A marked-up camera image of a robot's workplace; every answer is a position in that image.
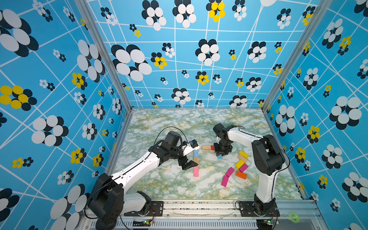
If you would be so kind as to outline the pink block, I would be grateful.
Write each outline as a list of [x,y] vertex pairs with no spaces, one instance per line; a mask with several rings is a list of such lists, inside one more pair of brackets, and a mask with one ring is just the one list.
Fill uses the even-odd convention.
[[194,177],[199,177],[199,167],[194,167]]

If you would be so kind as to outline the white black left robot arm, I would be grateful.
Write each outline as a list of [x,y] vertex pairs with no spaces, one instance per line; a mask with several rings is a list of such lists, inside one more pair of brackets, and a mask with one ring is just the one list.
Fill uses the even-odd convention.
[[199,149],[196,140],[170,131],[165,139],[155,140],[148,151],[127,168],[112,175],[98,177],[86,207],[95,214],[96,229],[111,230],[122,214],[134,212],[139,216],[154,217],[158,212],[152,207],[151,198],[142,191],[127,195],[126,192],[143,176],[173,159],[183,170],[197,167],[187,155]]

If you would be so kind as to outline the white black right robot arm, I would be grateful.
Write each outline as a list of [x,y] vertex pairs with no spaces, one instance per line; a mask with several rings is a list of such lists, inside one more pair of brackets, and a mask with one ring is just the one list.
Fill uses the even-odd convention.
[[239,126],[224,126],[219,123],[213,128],[214,133],[219,138],[214,143],[214,150],[217,156],[225,156],[232,151],[232,143],[242,144],[253,151],[254,163],[259,171],[258,189],[254,196],[253,210],[259,216],[273,213],[280,216],[274,189],[279,172],[284,170],[285,152],[277,144],[274,136],[257,136],[255,134],[242,131]]

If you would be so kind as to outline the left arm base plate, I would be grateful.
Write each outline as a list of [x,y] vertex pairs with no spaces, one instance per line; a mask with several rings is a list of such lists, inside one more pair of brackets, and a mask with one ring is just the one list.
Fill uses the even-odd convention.
[[142,208],[133,210],[126,208],[122,211],[125,217],[161,217],[163,215],[164,202],[163,201],[146,201]]

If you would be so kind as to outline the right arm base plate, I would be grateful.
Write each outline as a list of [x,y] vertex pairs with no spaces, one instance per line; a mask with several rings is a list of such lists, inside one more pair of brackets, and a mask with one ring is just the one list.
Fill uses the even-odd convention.
[[273,201],[268,203],[263,203],[261,201],[239,201],[236,207],[240,211],[242,217],[280,217],[280,212]]

